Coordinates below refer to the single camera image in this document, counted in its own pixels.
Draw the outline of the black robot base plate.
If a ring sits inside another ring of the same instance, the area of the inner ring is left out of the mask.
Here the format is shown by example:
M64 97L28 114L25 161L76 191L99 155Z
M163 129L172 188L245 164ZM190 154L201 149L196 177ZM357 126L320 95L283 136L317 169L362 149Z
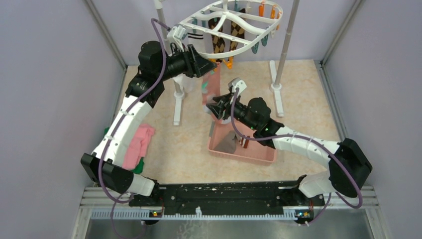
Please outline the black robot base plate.
M149 209L155 219L197 220L293 220L314 219L315 207L323 207L322 194L308 198L298 181L161 184L150 196L134 196L131 207Z

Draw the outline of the pink dotted sock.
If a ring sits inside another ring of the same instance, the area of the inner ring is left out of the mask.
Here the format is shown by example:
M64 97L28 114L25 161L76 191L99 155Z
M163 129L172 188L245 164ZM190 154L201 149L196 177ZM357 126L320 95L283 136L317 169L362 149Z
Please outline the pink dotted sock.
M213 98L220 96L220 70L221 64L217 63L217 67L206 73L203 76L201 92L202 92L202 105L203 110L209 114L212 119L218 124L228 124L230 123L231 118L226 120L217 119L215 115L211 112L209 108L206 107L207 103L212 103Z

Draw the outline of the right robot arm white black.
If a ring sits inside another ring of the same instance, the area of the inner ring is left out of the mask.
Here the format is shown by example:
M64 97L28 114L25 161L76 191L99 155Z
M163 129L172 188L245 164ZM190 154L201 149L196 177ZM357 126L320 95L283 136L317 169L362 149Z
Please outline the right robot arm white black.
M305 205L323 193L338 193L349 198L361 196L361 188L373 167L358 143L350 138L341 142L322 140L297 132L270 117L271 110L261 98L247 105L229 93L215 97L206 107L219 120L232 118L253 130L252 141L276 150L289 151L324 166L326 171L306 175L292 191L292 199Z

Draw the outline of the white oval clip hanger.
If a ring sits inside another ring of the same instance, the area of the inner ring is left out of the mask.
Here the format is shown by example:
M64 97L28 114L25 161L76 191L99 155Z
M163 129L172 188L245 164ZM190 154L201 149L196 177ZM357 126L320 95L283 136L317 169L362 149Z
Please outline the white oval clip hanger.
M231 60L267 46L283 14L270 0L218 0L180 21L167 37L180 50L187 42L205 58Z

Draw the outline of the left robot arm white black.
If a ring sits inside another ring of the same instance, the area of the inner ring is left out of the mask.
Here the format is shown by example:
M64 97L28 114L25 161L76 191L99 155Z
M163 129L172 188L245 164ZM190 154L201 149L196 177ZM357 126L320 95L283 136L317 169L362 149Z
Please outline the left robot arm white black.
M164 92L164 81L180 75L199 78L217 64L201 56L191 44L183 50L173 48L168 54L158 41L144 43L138 60L138 73L125 91L117 116L93 152L83 154L81 165L104 189L140 195L146 205L153 206L160 198L156 182L123 167L130 142Z

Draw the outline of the grey red striped sock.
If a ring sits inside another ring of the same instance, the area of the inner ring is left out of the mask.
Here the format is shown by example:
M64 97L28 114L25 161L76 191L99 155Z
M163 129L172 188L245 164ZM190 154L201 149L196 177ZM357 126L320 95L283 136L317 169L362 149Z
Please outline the grey red striped sock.
M234 154L237 147L247 148L249 140L241 137L235 131L229 131L215 146L214 150L222 153Z

